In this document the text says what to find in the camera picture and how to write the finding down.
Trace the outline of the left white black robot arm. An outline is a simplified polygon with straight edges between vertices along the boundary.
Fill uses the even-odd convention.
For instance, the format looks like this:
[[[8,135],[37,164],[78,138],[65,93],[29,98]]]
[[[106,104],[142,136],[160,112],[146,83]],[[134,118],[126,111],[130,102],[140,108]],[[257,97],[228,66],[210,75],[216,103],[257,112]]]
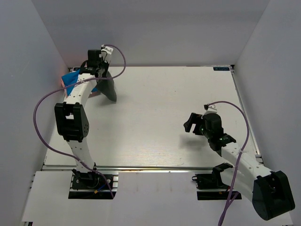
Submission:
[[[69,145],[72,155],[76,157],[75,173],[85,173],[83,182],[90,188],[99,184],[99,176],[90,170],[96,169],[89,152],[87,135],[89,122],[85,113],[85,104],[97,85],[94,78],[106,78],[111,62],[113,48],[102,46],[88,51],[88,60],[76,71],[78,74],[72,91],[63,103],[55,105],[55,119],[58,134]]]

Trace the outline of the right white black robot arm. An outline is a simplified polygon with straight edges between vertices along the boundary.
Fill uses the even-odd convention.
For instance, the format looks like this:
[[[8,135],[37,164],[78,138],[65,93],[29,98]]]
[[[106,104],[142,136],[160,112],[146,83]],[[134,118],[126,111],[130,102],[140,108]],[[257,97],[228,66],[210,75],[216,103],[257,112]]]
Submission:
[[[226,163],[213,167],[211,174],[196,174],[192,180],[198,189],[230,189],[245,196],[264,220],[273,219],[295,209],[295,202],[286,174],[274,172],[244,153],[236,140],[224,133],[222,120],[216,113],[192,113],[184,123],[186,132],[204,136],[210,148]]]

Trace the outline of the dark grey t-shirt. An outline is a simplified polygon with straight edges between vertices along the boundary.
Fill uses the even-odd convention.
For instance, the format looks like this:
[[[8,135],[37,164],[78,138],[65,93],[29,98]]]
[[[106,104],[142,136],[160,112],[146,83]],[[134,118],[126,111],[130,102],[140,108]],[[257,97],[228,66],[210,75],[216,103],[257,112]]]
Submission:
[[[97,82],[96,89],[105,95],[110,101],[116,102],[117,94],[115,91],[114,80],[112,79],[110,72],[106,73],[106,78],[109,78],[109,80],[99,80]]]

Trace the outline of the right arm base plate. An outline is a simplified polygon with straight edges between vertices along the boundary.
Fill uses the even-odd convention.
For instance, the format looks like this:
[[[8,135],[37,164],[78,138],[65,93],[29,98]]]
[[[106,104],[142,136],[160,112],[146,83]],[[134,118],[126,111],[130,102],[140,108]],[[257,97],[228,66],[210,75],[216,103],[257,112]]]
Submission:
[[[230,186],[219,182],[212,174],[196,174],[191,179],[196,183],[198,201],[227,200]]]

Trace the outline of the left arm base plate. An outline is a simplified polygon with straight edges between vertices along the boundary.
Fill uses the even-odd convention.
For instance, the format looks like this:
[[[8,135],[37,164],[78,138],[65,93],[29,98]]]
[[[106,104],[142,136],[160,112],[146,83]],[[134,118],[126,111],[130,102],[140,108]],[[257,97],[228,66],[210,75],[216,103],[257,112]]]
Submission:
[[[117,175],[104,174],[103,178],[94,172],[82,173],[72,170],[68,199],[74,200],[112,200],[117,192]]]

